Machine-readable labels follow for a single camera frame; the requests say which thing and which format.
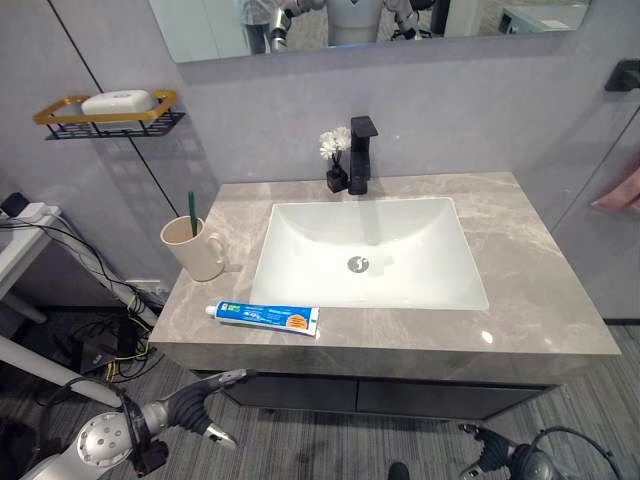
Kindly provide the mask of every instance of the cabinet drawer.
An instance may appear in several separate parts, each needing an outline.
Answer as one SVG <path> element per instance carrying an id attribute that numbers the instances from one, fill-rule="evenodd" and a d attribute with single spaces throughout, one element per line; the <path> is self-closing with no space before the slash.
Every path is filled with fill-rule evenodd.
<path id="1" fill-rule="evenodd" d="M 544 387 L 491 387 L 361 380 L 356 409 L 418 417 L 482 420 L 539 394 Z"/>
<path id="2" fill-rule="evenodd" d="M 226 391 L 241 405 L 264 408 L 293 408 L 353 412 L 355 379 L 258 375 Z"/>

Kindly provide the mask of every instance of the beige mug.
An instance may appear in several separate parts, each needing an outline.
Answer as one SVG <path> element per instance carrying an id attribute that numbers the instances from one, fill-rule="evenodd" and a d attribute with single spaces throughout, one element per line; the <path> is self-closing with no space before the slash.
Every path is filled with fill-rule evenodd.
<path id="1" fill-rule="evenodd" d="M 211 280 L 224 270 L 226 246 L 201 219 L 198 219 L 195 237 L 191 218 L 186 216 L 167 223 L 160 232 L 160 239 L 197 282 Z"/>

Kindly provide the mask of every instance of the mirror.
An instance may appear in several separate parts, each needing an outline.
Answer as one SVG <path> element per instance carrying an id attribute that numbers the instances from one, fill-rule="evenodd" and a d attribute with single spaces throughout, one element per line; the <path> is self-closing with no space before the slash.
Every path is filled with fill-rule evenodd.
<path id="1" fill-rule="evenodd" d="M 177 63 L 576 30 L 590 0 L 149 0 Z"/>

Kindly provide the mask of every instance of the pink towel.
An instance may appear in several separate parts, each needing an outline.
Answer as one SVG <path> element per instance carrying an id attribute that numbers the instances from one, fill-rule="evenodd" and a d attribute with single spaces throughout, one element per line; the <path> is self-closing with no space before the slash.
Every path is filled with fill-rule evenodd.
<path id="1" fill-rule="evenodd" d="M 640 155 L 631 162 L 613 189 L 591 204 L 603 212 L 632 209 L 640 213 Z"/>

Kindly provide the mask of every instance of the faucet handle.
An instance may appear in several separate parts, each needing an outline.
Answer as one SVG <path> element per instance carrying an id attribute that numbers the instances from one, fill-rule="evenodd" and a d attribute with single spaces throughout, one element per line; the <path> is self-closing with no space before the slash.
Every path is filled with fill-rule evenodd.
<path id="1" fill-rule="evenodd" d="M 351 135 L 356 138 L 369 138 L 378 136 L 378 130 L 368 115 L 351 118 Z"/>

